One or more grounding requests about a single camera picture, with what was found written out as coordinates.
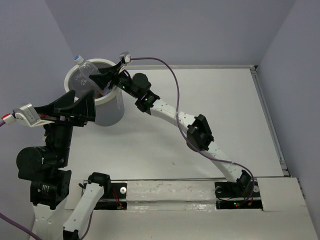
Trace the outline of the long clear bottle blue cap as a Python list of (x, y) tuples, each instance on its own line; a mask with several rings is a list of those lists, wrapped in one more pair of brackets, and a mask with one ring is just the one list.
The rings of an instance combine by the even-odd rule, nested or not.
[(105, 96), (109, 94), (110, 90), (101, 89), (91, 78), (90, 75), (99, 75), (100, 71), (90, 61), (85, 60), (82, 56), (76, 55), (74, 57), (75, 63), (78, 65), (80, 77), (74, 80), (74, 87), (81, 95), (89, 90), (94, 90), (98, 95)]

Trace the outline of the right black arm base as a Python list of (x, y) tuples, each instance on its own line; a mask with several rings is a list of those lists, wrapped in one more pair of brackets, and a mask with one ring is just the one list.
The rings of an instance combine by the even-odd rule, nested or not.
[(214, 183), (214, 194), (216, 198), (217, 210), (236, 210), (236, 209), (263, 209), (260, 188), (258, 182), (252, 183), (245, 192), (230, 189), (232, 182), (220, 181)]

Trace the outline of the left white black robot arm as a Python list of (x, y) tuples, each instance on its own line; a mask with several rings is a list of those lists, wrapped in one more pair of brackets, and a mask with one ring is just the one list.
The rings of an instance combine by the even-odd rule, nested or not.
[(81, 240), (82, 230), (101, 198), (110, 194), (111, 178), (94, 172), (84, 185), (70, 219), (63, 221), (70, 193), (71, 170), (68, 165), (74, 127), (84, 127), (96, 119), (94, 91), (89, 90), (78, 100), (75, 91), (44, 106), (27, 104), (14, 109), (14, 117), (30, 128), (43, 126), (44, 146), (22, 149), (16, 158), (18, 178), (30, 181), (30, 201), (36, 220), (36, 237), (41, 240)]

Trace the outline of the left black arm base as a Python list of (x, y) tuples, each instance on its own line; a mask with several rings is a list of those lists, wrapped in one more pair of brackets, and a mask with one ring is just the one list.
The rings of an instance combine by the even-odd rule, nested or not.
[(93, 210), (124, 210), (127, 207), (127, 184), (113, 182), (108, 175), (91, 175), (83, 186), (77, 208), (91, 213)]

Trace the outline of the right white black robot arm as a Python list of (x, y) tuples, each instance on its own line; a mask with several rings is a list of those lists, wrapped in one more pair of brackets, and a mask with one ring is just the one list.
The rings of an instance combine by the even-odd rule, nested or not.
[(143, 112), (158, 117), (178, 127), (187, 146), (210, 160), (224, 175), (225, 186), (221, 193), (231, 197), (250, 199), (253, 195), (254, 177), (251, 171), (232, 161), (215, 142), (206, 117), (190, 115), (179, 111), (178, 106), (171, 106), (151, 91), (151, 83), (143, 73), (130, 76), (120, 67), (106, 67), (100, 73), (91, 74), (90, 79), (102, 89), (118, 87), (136, 99), (135, 105)]

